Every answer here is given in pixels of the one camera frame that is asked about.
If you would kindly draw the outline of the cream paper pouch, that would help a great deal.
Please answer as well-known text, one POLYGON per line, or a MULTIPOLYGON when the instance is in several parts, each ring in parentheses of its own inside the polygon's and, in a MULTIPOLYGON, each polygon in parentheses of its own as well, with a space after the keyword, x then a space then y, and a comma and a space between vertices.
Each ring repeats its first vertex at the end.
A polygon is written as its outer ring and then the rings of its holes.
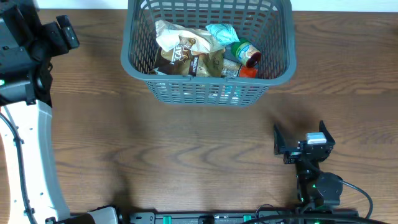
POLYGON ((156 41, 165 51, 172 50, 177 45, 206 54, 225 48, 207 30, 186 28, 164 20, 156 21, 155 29, 156 41))

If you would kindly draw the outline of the green lid jar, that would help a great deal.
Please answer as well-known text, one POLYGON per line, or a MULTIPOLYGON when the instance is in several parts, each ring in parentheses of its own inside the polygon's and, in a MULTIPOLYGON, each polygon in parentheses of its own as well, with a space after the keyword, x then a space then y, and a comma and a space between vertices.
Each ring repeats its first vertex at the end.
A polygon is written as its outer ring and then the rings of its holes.
POLYGON ((241 38, 231 46, 232 54, 248 68, 255 67, 261 60, 261 52, 245 38, 241 38))

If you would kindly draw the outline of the orange pasta packet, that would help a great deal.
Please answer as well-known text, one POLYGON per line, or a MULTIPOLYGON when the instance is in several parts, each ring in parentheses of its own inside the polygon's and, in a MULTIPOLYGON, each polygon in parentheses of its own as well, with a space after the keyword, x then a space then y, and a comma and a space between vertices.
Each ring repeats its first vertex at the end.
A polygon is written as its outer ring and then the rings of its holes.
POLYGON ((222 77, 227 78, 256 78, 258 70, 254 67, 248 68, 244 65, 229 60, 227 58, 223 59, 223 69, 221 71, 222 77))

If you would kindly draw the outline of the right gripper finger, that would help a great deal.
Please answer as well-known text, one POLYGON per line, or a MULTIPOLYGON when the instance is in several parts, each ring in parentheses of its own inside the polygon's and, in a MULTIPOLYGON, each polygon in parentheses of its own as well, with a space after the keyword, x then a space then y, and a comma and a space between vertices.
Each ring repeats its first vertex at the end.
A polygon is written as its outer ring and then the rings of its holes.
POLYGON ((274 131, 274 155, 284 154, 287 150, 282 133, 279 131, 277 125, 273 127, 274 131))
POLYGON ((334 145, 335 145, 335 140, 333 139, 333 137, 331 136, 331 134, 327 130, 323 120, 321 120, 319 122, 319 131, 321 133, 323 133, 323 135, 325 136, 325 141, 322 143, 322 145, 325 145, 325 146, 328 146, 330 148, 333 148, 334 145))

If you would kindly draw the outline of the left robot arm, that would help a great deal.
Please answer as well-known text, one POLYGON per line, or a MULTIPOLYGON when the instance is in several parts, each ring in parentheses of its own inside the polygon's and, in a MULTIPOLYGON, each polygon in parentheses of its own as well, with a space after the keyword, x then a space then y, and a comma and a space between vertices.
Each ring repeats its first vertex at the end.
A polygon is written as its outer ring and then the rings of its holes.
POLYGON ((51 59, 79 46, 66 15, 41 23, 35 2, 1 2, 1 139, 10 223, 66 223, 52 147, 51 59))

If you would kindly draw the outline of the gold brown coffee bag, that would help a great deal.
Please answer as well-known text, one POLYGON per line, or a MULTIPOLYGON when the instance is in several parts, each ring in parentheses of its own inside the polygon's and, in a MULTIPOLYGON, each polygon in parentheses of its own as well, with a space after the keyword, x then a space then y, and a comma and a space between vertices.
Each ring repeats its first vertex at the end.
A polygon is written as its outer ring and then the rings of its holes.
POLYGON ((193 77, 221 77, 225 49, 211 53, 191 50, 195 40, 184 40, 172 50, 159 47, 151 75, 191 75, 193 77))

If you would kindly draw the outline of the teal tissue pack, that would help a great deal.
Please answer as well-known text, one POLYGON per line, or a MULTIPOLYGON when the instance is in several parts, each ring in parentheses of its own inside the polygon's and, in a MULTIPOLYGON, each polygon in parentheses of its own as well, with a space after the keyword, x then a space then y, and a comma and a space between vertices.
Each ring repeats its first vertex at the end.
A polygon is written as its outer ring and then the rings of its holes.
POLYGON ((231 24, 209 24, 206 29, 221 45, 239 42, 238 35, 231 24))

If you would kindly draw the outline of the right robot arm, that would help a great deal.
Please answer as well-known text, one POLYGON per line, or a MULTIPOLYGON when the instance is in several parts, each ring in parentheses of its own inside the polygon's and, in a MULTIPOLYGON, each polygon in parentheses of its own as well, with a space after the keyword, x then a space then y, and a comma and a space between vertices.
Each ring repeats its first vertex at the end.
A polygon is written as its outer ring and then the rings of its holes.
POLYGON ((306 139, 289 146, 277 126, 274 132, 274 154, 283 156, 284 164, 293 164, 296 170, 298 199, 306 208, 327 209, 340 205, 343 192, 341 178, 320 170, 319 163, 331 154, 335 140, 323 121, 318 131, 307 133, 306 139))

